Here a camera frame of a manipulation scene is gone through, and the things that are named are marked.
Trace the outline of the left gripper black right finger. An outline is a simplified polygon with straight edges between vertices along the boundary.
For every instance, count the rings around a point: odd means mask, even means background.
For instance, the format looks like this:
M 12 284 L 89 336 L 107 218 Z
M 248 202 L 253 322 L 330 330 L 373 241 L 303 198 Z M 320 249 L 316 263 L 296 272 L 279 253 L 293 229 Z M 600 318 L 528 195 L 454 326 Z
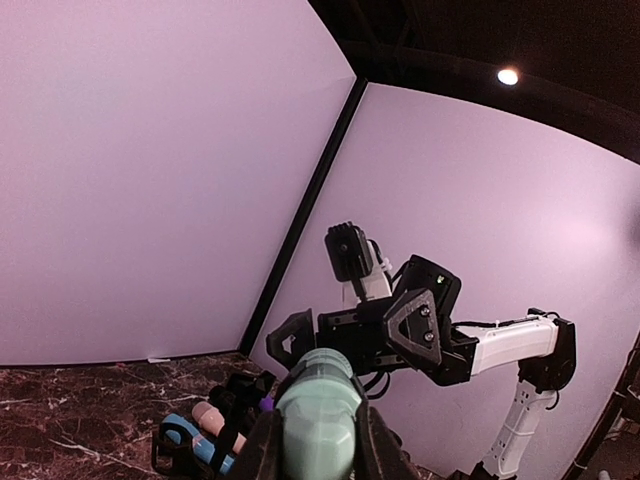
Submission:
M 354 477 L 364 480 L 419 479 L 416 468 L 386 426 L 381 414 L 369 405 L 356 413 L 357 445 Z

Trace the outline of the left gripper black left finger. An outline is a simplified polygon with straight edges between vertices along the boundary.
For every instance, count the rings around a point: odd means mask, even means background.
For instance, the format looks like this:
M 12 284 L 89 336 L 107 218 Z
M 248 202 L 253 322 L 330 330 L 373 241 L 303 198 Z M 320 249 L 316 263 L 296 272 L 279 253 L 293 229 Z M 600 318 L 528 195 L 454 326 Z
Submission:
M 279 412 L 263 413 L 232 467 L 239 480 L 283 479 L 283 419 Z

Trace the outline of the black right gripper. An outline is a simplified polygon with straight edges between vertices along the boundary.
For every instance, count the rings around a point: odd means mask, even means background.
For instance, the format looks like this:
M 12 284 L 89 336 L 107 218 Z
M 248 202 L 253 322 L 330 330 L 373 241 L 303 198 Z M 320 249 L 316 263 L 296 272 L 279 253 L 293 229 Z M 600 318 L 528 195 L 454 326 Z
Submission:
M 287 371 L 315 348 L 313 312 L 293 313 L 266 336 L 266 351 Z M 436 307 L 426 288 L 390 302 L 362 302 L 320 314 L 317 346 L 342 353 L 354 373 L 392 372 L 400 357 L 413 369 L 435 370 L 442 362 Z

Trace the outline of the purple toy microphone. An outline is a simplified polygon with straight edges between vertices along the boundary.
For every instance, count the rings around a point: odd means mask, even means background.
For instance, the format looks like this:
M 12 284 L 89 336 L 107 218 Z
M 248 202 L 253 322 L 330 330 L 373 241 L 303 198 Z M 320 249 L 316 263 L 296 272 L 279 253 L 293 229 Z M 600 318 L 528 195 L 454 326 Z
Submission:
M 259 407 L 263 412 L 269 412 L 274 410 L 274 399 L 271 396 L 264 397 L 260 403 Z

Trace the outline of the light blue toy microphone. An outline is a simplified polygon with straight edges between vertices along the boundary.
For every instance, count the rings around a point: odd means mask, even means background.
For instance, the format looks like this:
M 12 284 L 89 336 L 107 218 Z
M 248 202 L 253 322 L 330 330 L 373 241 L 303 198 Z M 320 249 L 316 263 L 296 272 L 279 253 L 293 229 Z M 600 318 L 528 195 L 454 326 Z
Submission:
M 166 477 L 216 479 L 227 476 L 234 457 L 227 455 L 219 470 L 212 469 L 215 445 L 189 421 L 177 414 L 167 415 L 152 437 L 151 466 Z

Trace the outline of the stand holding cream microphone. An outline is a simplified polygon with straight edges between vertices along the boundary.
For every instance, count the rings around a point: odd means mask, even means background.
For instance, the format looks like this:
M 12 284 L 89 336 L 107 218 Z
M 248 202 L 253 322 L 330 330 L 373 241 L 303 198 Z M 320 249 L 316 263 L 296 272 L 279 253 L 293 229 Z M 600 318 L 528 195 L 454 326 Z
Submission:
M 151 466 L 165 477 L 215 479 L 230 473 L 247 438 L 242 433 L 251 413 L 270 398 L 275 376 L 234 373 L 197 403 L 191 420 L 172 413 L 152 436 Z

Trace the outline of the cream white toy microphone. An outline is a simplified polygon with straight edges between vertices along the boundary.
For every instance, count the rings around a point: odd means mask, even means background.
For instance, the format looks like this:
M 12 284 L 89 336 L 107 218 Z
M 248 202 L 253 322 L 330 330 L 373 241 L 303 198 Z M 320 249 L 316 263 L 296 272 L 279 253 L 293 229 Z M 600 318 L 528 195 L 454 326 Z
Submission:
M 220 435 L 225 425 L 221 412 L 207 401 L 198 402 L 191 410 L 191 416 L 198 426 L 215 437 Z

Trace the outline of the mint green toy microphone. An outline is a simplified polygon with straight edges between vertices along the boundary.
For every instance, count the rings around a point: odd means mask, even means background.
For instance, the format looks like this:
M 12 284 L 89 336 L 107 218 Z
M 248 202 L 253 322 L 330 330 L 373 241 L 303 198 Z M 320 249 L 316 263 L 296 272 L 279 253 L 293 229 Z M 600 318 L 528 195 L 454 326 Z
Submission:
M 354 466 L 362 395 L 347 358 L 330 348 L 304 354 L 277 394 L 282 458 L 289 479 L 347 479 Z

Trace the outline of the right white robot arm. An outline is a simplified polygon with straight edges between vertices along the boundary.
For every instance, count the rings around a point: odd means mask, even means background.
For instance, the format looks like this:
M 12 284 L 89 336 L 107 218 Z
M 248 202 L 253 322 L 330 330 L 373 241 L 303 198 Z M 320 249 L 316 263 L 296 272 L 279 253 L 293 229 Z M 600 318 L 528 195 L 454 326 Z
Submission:
M 518 366 L 516 393 L 473 479 L 514 479 L 544 411 L 555 407 L 576 369 L 572 322 L 531 308 L 519 319 L 454 323 L 450 313 L 461 281 L 414 255 L 396 274 L 385 261 L 338 260 L 343 308 L 291 315 L 266 339 L 268 354 L 288 370 L 322 347 L 345 356 L 352 374 L 381 377 L 412 368 L 439 386 L 452 386 L 505 364 Z

